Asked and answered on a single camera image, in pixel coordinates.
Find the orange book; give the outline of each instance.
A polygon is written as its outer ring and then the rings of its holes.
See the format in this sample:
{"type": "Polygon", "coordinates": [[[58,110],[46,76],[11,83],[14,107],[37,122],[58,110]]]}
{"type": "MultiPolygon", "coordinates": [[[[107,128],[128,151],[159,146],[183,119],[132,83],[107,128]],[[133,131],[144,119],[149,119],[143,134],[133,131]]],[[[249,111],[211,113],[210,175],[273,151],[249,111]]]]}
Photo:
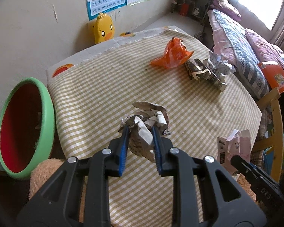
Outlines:
{"type": "Polygon", "coordinates": [[[284,70],[275,61],[260,62],[258,64],[268,84],[273,89],[278,88],[280,94],[284,92],[284,70]]]}

